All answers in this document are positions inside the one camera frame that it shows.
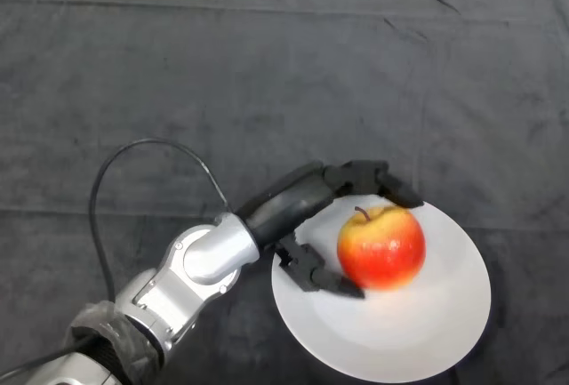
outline red apple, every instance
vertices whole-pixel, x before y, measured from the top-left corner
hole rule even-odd
[[[425,261],[419,222],[402,207],[356,208],[341,228],[338,258],[346,275],[370,289],[396,289],[417,275]]]

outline dark gray fabric surface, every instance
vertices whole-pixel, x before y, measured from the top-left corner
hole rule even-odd
[[[85,203],[141,136],[187,143],[234,205],[311,159],[385,158],[472,236],[486,334],[428,384],[569,382],[569,0],[0,0],[0,370],[104,295]],[[220,209],[165,148],[100,198],[117,282]],[[280,320],[268,259],[209,307],[163,383],[359,383]]]

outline black cable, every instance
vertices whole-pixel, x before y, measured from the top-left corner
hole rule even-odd
[[[108,267],[107,256],[105,255],[105,251],[103,250],[103,246],[100,241],[99,225],[97,224],[97,215],[95,214],[95,208],[97,206],[97,196],[99,194],[99,187],[108,167],[116,160],[118,156],[120,156],[128,149],[134,148],[138,145],[149,144],[149,143],[168,145],[172,148],[178,149],[179,151],[183,152],[187,156],[190,156],[192,159],[194,159],[204,169],[205,174],[207,174],[207,177],[209,178],[213,187],[220,196],[221,201],[223,202],[226,210],[228,212],[231,212],[229,202],[225,197],[225,195],[223,194],[223,192],[221,191],[220,185],[213,177],[213,174],[210,171],[207,164],[204,163],[204,160],[202,160],[194,151],[192,151],[190,148],[186,147],[185,145],[182,145],[173,140],[147,138],[147,139],[135,140],[131,143],[127,143],[126,145],[123,145],[122,147],[118,148],[115,152],[113,152],[110,156],[107,157],[107,159],[102,164],[99,171],[97,172],[97,176],[95,177],[95,182],[92,184],[91,196],[89,197],[89,224],[91,225],[92,241],[93,244],[95,245],[95,250],[97,251],[97,256],[99,257],[100,268],[102,270],[103,277],[105,279],[105,286],[107,287],[107,297],[108,300],[111,302],[114,302],[116,297],[115,283],[113,282],[113,277],[110,272],[110,268]]]
[[[114,302],[116,299],[115,282],[114,282],[113,276],[110,272],[110,267],[108,266],[107,255],[105,254],[105,250],[103,248],[102,242],[100,241],[99,224],[97,223],[97,215],[95,212],[96,206],[97,206],[97,196],[99,195],[100,183],[102,182],[103,177],[105,176],[105,172],[110,167],[110,165],[116,160],[116,158],[118,156],[120,156],[122,153],[124,153],[126,150],[128,150],[130,148],[134,148],[134,147],[136,147],[138,145],[142,145],[142,144],[167,145],[169,147],[178,149],[180,152],[183,152],[187,156],[190,156],[192,159],[194,159],[202,167],[202,169],[204,169],[205,174],[207,174],[207,177],[209,178],[213,187],[215,188],[218,195],[220,196],[221,201],[223,202],[223,205],[225,206],[225,209],[228,212],[231,212],[231,207],[229,205],[229,202],[228,202],[227,198],[225,197],[225,195],[223,194],[223,192],[221,191],[220,185],[217,183],[217,181],[213,177],[213,174],[210,171],[207,164],[194,151],[192,151],[190,148],[186,147],[185,145],[182,145],[181,143],[178,143],[174,140],[159,139],[159,138],[146,138],[146,139],[135,140],[133,142],[127,143],[126,145],[123,145],[122,147],[115,150],[115,152],[113,152],[110,156],[107,157],[107,159],[102,164],[99,171],[97,172],[97,176],[95,177],[95,181],[92,184],[91,195],[89,196],[89,208],[88,208],[89,224],[91,226],[92,241],[93,241],[93,244],[95,246],[97,256],[99,258],[100,269],[102,271],[103,278],[105,280],[105,286],[107,287],[108,300],[112,301],[112,302]],[[40,357],[40,358],[37,358],[37,359],[32,360],[32,361],[28,361],[27,363],[24,363],[23,365],[19,365],[17,367],[14,367],[14,368],[8,369],[4,372],[1,372],[0,373],[0,383],[4,382],[4,381],[8,381],[9,379],[13,378],[14,376],[22,374],[22,373],[24,373],[30,369],[34,369],[40,365],[43,365],[45,363],[49,363],[50,361],[53,361],[56,358],[63,357],[63,356],[66,356],[67,354],[71,354],[72,352],[76,352],[76,351],[79,351],[81,349],[84,349],[86,346],[90,345],[94,339],[95,338],[93,338],[92,336],[83,338],[83,339],[75,342],[73,345],[71,345],[67,348],[60,349],[58,351],[54,351],[53,353],[51,353],[47,356]]]

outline robotic hand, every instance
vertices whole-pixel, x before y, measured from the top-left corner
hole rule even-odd
[[[237,281],[240,269],[261,251],[273,251],[280,266],[305,292],[326,290],[363,298],[355,284],[325,268],[309,245],[298,246],[294,230],[334,198],[377,194],[403,207],[422,201],[389,174],[383,161],[353,161],[340,167],[307,164],[288,174],[217,225],[190,228],[172,241],[158,269],[135,277],[116,298],[82,311],[68,340],[95,336],[78,352],[42,366],[28,385],[144,385],[168,362],[206,303]]]

